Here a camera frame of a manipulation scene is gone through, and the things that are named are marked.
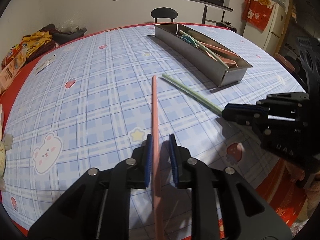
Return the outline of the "person's right hand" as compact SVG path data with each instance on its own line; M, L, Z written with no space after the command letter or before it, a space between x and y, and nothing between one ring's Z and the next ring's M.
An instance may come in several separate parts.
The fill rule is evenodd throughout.
M310 183L305 185L305 192L308 200L308 209L314 209L319 204L319 172L307 176L301 168L285 161L285 166L291 176L292 182L303 181L308 177Z

